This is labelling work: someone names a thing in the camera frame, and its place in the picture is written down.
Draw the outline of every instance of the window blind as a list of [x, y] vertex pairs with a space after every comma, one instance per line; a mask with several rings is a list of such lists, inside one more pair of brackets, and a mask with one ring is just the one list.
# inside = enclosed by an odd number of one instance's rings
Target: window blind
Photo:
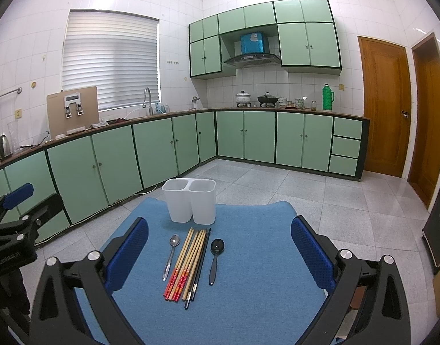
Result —
[[157, 28], [157, 20], [140, 16], [70, 11], [62, 88], [96, 86], [100, 111], [141, 105], [146, 87], [159, 102]]

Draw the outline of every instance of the faucet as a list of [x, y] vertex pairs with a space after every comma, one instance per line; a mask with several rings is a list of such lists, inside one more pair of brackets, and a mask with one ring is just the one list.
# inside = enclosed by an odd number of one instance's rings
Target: faucet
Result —
[[146, 92], [148, 92], [148, 97], [149, 97], [149, 115], [153, 115], [153, 108], [151, 107], [151, 92], [149, 91], [149, 88], [146, 87], [145, 88], [145, 92], [143, 93], [144, 97], [143, 97], [143, 107], [146, 106]]

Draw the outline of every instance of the blue cloth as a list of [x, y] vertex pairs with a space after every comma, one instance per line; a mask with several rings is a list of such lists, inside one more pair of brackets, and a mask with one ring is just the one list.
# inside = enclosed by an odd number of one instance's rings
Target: blue cloth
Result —
[[[192, 221], [172, 222], [166, 203], [148, 198], [110, 239], [124, 235], [138, 216], [148, 222], [148, 241], [113, 298], [147, 345], [293, 345], [325, 300], [292, 241], [290, 225], [296, 213], [287, 202], [217, 205], [209, 247], [212, 240], [221, 238], [225, 249], [218, 257], [215, 284], [209, 286], [213, 256], [208, 248], [189, 310], [181, 300], [164, 300], [167, 282], [162, 281], [162, 273], [170, 236], [177, 233], [181, 239], [174, 264], [188, 229], [201, 227]], [[84, 294], [78, 295], [95, 339], [107, 344]]]

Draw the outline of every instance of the green cabinet drawer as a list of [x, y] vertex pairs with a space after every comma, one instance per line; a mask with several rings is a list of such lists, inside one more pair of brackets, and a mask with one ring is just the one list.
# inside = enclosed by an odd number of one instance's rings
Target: green cabinet drawer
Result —
[[349, 118], [335, 117], [333, 134], [336, 136], [360, 139], [362, 137], [362, 121]]
[[332, 154], [359, 158], [360, 146], [360, 140], [346, 139], [344, 137], [334, 136], [332, 144]]
[[275, 112], [244, 112], [244, 158], [274, 162], [276, 138]]
[[338, 157], [332, 155], [330, 158], [330, 173], [355, 176], [357, 168], [357, 160], [354, 158]]
[[220, 34], [243, 28], [246, 28], [243, 7], [218, 14], [218, 30]]
[[131, 126], [92, 135], [92, 142], [110, 205], [142, 190]]
[[273, 25], [276, 23], [273, 3], [258, 3], [244, 7], [246, 27]]
[[143, 186], [148, 188], [176, 177], [172, 120], [167, 118], [134, 124], [133, 130]]
[[274, 1], [276, 20], [278, 23], [303, 22], [303, 11], [300, 0]]
[[305, 22], [332, 22], [328, 0], [301, 0]]
[[304, 114], [277, 113], [276, 163], [301, 167]]
[[[24, 158], [5, 167], [4, 170], [11, 191], [26, 183], [33, 185], [33, 195], [18, 206], [21, 214], [27, 212], [51, 194], [56, 193], [44, 152], [39, 152]], [[64, 211], [61, 211], [44, 226], [39, 228], [39, 236], [36, 242], [42, 242], [52, 235], [68, 228], [69, 225], [70, 223], [68, 222], [67, 216]]]
[[47, 154], [72, 223], [108, 206], [90, 136], [52, 147]]

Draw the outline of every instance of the cabinet door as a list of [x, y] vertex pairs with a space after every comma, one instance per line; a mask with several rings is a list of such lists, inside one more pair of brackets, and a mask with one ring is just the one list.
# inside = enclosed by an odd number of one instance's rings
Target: cabinet door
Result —
[[305, 22], [332, 22], [328, 0], [301, 0]]
[[217, 155], [214, 112], [196, 114], [196, 125], [199, 161], [204, 162]]
[[172, 118], [172, 128], [178, 173], [182, 174], [199, 163], [196, 116], [191, 114]]
[[220, 34], [243, 28], [246, 28], [243, 7], [218, 14], [218, 30]]
[[244, 7], [246, 27], [276, 24], [273, 3], [258, 3]]
[[193, 43], [194, 41], [198, 41], [204, 38], [203, 29], [202, 29], [202, 20], [198, 20], [189, 25], [189, 42]]
[[310, 65], [304, 23], [283, 23], [277, 27], [282, 65]]
[[205, 73], [221, 71], [220, 37], [204, 39]]
[[[26, 183], [33, 185], [33, 195], [18, 206], [21, 214], [27, 212], [51, 194], [56, 193], [44, 152], [24, 158], [5, 167], [4, 170], [11, 191]], [[68, 228], [69, 225], [67, 216], [62, 210], [38, 230], [39, 236], [36, 242], [42, 242]]]
[[[7, 180], [6, 180], [6, 176], [4, 175], [4, 170], [0, 170], [0, 196], [2, 196], [3, 194], [6, 193], [10, 193], [10, 189], [9, 186], [7, 184]], [[19, 212], [17, 207], [15, 207], [12, 210], [9, 210], [6, 215], [4, 216], [2, 223], [7, 223], [7, 222], [12, 222], [14, 220], [18, 220], [19, 219]]]
[[189, 64], [191, 66], [191, 76], [205, 74], [204, 40], [189, 45]]
[[278, 23], [303, 22], [303, 11], [300, 0], [274, 1]]
[[217, 112], [218, 155], [224, 157], [244, 158], [243, 131], [243, 112]]
[[274, 162], [275, 112], [244, 112], [244, 158]]
[[52, 147], [47, 154], [71, 222], [108, 206], [90, 136]]
[[110, 205], [142, 190], [131, 126], [92, 135], [92, 142]]
[[134, 124], [133, 129], [143, 186], [148, 188], [176, 177], [178, 171], [172, 120], [168, 118]]
[[328, 170], [332, 144], [333, 117], [304, 115], [304, 142], [301, 167], [318, 171]]
[[204, 18], [202, 20], [202, 25], [204, 27], [204, 39], [210, 38], [210, 36], [218, 35], [218, 16], [214, 15], [211, 17]]
[[306, 23], [311, 66], [340, 67], [338, 40], [332, 23]]
[[304, 114], [277, 113], [276, 163], [301, 167]]

